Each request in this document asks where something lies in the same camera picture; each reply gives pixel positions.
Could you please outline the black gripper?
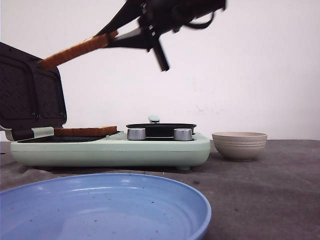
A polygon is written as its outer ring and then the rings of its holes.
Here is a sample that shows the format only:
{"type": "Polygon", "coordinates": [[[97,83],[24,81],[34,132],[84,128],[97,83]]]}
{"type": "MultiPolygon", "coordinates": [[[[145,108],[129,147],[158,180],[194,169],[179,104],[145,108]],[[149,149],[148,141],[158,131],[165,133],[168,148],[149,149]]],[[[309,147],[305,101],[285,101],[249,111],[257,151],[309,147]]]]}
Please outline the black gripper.
{"type": "Polygon", "coordinates": [[[178,32],[182,26],[205,29],[214,19],[215,11],[225,10],[225,0],[127,0],[111,21],[94,37],[109,34],[138,18],[138,28],[115,37],[108,48],[132,48],[150,51],[157,44],[156,34],[178,32]]]}

